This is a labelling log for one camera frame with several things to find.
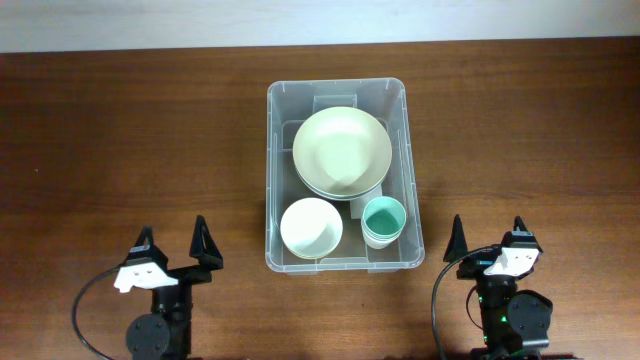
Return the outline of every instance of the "dishware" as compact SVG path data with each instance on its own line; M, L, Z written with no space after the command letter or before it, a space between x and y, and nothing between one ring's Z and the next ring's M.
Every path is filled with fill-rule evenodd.
M280 234L294 255L318 259L331 253L340 243L342 219L338 210L327 201L305 198L284 212Z
M302 181L333 200L352 200L373 190L384 180L391 158L391 140L380 122L350 107L313 114L293 142Z
M361 219L362 235L367 245L382 249L396 240L407 222L402 204L388 196L371 200Z

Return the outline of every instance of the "stacked cups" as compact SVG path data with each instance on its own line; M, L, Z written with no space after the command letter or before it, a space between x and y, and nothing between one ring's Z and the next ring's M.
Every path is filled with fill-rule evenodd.
M371 200L362 214L362 236L374 249L382 249L400 237L407 222L407 212L402 204L388 196Z

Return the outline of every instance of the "wooden table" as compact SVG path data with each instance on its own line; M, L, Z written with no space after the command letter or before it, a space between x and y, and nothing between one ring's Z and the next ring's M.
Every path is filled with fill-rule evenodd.
M407 87L427 256L415 270L291 277L265 264L266 92L276 80ZM520 283L554 302L547 353L637 358L640 39L474 41L0 56L0 353L88 359L81 286L154 226L170 267L202 214L225 258L194 288L193 356L434 357L430 295L453 216L471 248L521 215L544 255ZM150 292L110 278L80 306L109 355ZM471 282L440 287L448 351L481 347ZM477 307L472 314L479 316Z

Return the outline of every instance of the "white wall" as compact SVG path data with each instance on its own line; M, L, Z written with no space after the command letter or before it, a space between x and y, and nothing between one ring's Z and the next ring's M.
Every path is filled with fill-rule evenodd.
M640 0L0 0L0 52L640 35Z

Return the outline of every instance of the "gray plastic bin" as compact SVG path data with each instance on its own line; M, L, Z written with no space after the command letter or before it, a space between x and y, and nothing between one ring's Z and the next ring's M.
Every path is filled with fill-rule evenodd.
M360 220L352 220L348 201L330 201L344 225L342 240L329 255L305 260L282 243L280 220L295 201L318 197L298 177L293 163L293 139L312 114L333 106L353 106L377 118L391 138L393 158L382 193L400 201L407 224L388 247L374 250L362 238ZM424 259L420 211L413 171L405 88L398 79L278 81L267 92L267 265L290 275L324 270L389 272L414 268Z

